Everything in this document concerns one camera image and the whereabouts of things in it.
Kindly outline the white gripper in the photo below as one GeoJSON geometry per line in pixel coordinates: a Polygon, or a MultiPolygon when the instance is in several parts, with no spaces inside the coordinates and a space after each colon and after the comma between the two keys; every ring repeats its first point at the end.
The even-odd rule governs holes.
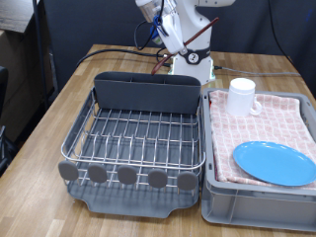
{"type": "Polygon", "coordinates": [[[175,9],[164,8],[161,16],[160,38],[170,53],[185,55],[188,49],[184,46],[181,21],[175,9]]]}

